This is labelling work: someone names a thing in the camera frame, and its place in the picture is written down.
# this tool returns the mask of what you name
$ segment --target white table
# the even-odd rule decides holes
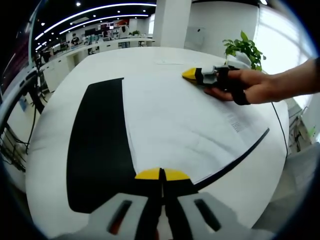
[[[91,45],[80,45],[76,48],[69,49],[65,52],[58,53],[57,56],[50,59],[50,61],[44,64],[40,69],[43,70],[44,79],[50,92],[57,89],[59,84],[65,79],[65,77],[88,56],[88,49],[95,50],[99,47],[99,52],[105,52],[110,50],[117,50],[119,43],[131,42],[131,47],[138,47],[139,42],[146,42],[148,47],[151,47],[154,40],[146,37],[135,38],[123,38],[111,41],[99,41]]]
[[[223,65],[224,59],[186,49],[137,47],[88,56],[65,78],[36,125],[26,167],[26,194],[34,223],[49,238],[75,232],[88,215],[73,212],[66,187],[67,154],[75,116],[92,83],[143,73],[180,70],[203,65]],[[288,108],[274,104],[289,135]],[[201,192],[209,192],[232,208],[240,223],[252,227],[268,205],[285,163],[283,134],[270,103],[254,106],[266,119],[269,133],[233,170]]]

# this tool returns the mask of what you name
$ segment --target black curved edge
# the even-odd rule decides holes
[[[217,173],[209,176],[208,178],[202,180],[201,182],[196,183],[194,186],[197,191],[209,186],[210,184],[214,183],[224,175],[226,175],[228,172],[230,172],[232,169],[234,169],[239,163],[242,162],[265,138],[265,136],[269,133],[270,129],[267,128],[265,132],[262,134],[262,136],[253,144],[243,155],[238,157],[236,160],[228,164],[226,167],[218,171]]]

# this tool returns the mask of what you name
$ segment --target black cable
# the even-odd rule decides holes
[[[44,96],[43,93],[42,93],[42,90],[41,90],[41,97],[42,97],[42,99],[43,99],[46,103],[48,103],[48,101],[46,100],[45,96]]]
[[[27,144],[26,142],[21,141],[19,138],[17,138],[17,137],[15,136],[15,134],[12,132],[12,130],[11,130],[11,128],[10,128],[9,125],[6,125],[5,128],[9,131],[10,135],[12,136],[12,138],[13,138],[17,143],[19,143],[19,144],[25,144],[25,145]]]
[[[1,138],[2,140],[2,144],[0,145],[0,152],[8,159],[11,161],[8,162],[6,161],[3,157],[2,160],[6,163],[8,163],[9,165],[14,165],[19,171],[23,171],[26,172],[26,168],[25,166],[23,166],[19,160],[15,159],[15,156],[13,155],[13,152],[11,152],[11,150],[5,145],[4,140]]]
[[[29,145],[30,145],[30,139],[31,139],[32,133],[34,131],[35,123],[36,123],[36,115],[37,115],[37,108],[36,108],[36,106],[34,106],[34,115],[33,115],[32,128],[31,128],[31,132],[30,132],[29,139],[28,139],[28,142],[27,142],[27,147],[25,149],[25,153],[27,155],[28,155],[28,149],[29,149]]]
[[[273,107],[273,109],[274,109],[274,112],[275,112],[275,114],[276,114],[276,117],[278,118],[278,121],[279,121],[279,124],[280,124],[280,127],[281,127],[281,131],[282,131],[283,139],[284,139],[284,144],[285,144],[285,150],[286,150],[285,159],[287,159],[287,157],[288,157],[288,147],[287,147],[287,140],[286,140],[285,131],[284,131],[283,127],[282,127],[282,124],[281,124],[281,121],[280,121],[280,118],[279,118],[279,116],[278,116],[278,113],[277,113],[277,110],[276,110],[276,108],[275,108],[274,103],[271,102],[271,104],[272,104],[272,107]]]
[[[8,137],[8,135],[6,133],[4,133],[4,135],[6,136],[6,138],[8,139],[9,143],[12,145],[13,147],[13,152],[12,152],[12,155],[14,155],[15,153],[15,150],[16,150],[16,145],[13,144],[13,142],[10,140],[10,138]],[[26,161],[24,160],[24,158],[20,155],[20,153],[16,152],[16,154],[26,163]]]

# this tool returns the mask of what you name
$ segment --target sheet of paper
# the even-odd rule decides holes
[[[253,107],[208,96],[177,71],[126,77],[122,93],[137,173],[171,168],[197,183],[243,155],[268,127]]]

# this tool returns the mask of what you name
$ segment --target green leaves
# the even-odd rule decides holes
[[[241,36],[241,38],[242,38],[243,41],[246,41],[246,42],[247,42],[247,41],[249,40],[248,37],[247,37],[247,35],[246,35],[243,31],[241,31],[240,36]]]
[[[249,40],[243,31],[241,31],[240,36],[242,40],[235,39],[232,41],[231,39],[226,39],[222,41],[224,46],[226,46],[225,55],[236,56],[237,51],[244,53],[251,61],[251,68],[262,71],[261,56],[263,57],[263,60],[267,59],[266,56],[256,48],[255,42]]]

